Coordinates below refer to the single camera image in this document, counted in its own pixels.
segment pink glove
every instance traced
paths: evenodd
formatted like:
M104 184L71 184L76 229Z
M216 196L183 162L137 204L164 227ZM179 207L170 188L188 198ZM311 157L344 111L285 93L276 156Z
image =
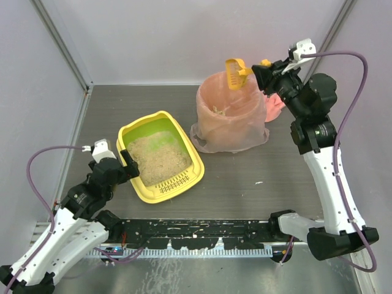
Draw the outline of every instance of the pink glove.
M276 119L280 113L281 109L285 107L284 103L281 101L281 98L277 94L273 94L269 98L264 96L265 107L267 108L267 117L265 122L268 123Z

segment wooden floor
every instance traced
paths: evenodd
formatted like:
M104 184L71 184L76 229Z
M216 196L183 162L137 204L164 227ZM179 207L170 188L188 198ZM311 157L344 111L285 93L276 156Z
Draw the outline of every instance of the wooden floor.
M78 145L106 138L117 154L118 130L158 110L168 111L189 134L197 121L196 91L197 86L95 86ZM305 217L322 219L312 176L290 136L292 121L285 109L266 124L270 131L266 144L237 154L201 154L204 178L172 200L144 203L126 183L105 209L122 218L193 219L267 219L273 212L294 209ZM63 194L86 178L91 159L88 153L74 154Z

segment yellow litter box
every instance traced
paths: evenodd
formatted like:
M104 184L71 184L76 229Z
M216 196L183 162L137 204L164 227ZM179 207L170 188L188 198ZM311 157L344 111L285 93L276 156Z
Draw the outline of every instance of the yellow litter box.
M205 171L202 159L188 136L166 111L144 116L120 129L116 145L122 164L126 165L120 151L126 150L130 142L162 131L169 131L177 138L181 147L188 152L192 164L181 173L153 186L146 187L139 176L131 179L137 195L147 203L159 203L185 192L202 179Z

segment white wall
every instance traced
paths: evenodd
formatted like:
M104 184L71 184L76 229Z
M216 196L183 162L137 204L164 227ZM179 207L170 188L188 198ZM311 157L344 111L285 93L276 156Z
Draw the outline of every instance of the white wall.
M83 90L29 1L0 1L0 52L0 265L8 265L28 248L36 222L47 219L28 185L27 161L70 142ZM64 151L53 151L33 163L47 201L63 162Z
M367 57L369 76L341 140L342 160L353 197L380 241L372 248L379 268L372 274L379 293L391 293L392 279L392 2L358 1L330 50L355 50ZM318 72L337 81L331 118L338 126L361 80L354 57L327 57Z
M200 83L227 58L285 58L298 40L320 46L342 2L55 1L96 85Z

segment yellow scoop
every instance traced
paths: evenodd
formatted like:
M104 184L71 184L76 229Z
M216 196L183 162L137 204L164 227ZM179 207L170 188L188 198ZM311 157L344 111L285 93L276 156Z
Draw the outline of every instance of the yellow scoop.
M271 61L264 59L262 66L271 66ZM241 89L245 83L248 75L253 73L252 69L246 67L245 62L239 58L232 58L226 60L227 84L231 90Z

